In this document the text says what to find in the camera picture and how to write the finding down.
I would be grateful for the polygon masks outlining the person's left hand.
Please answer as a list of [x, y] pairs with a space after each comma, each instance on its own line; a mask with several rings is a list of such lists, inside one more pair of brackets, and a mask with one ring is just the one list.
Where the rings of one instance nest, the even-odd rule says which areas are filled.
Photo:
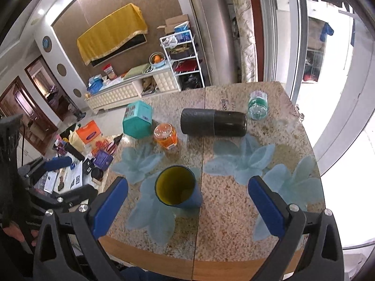
[[[15, 222], [11, 221], [9, 226], [3, 227], [3, 231], [5, 232], [5, 234], [7, 234], [10, 237], [13, 237], [17, 241], [19, 241], [21, 243], [25, 242], [25, 237], [24, 237], [19, 225], [17, 225]], [[33, 247], [36, 247], [39, 231], [38, 230], [31, 230], [30, 233], [31, 233], [32, 237], [34, 238], [31, 245]]]

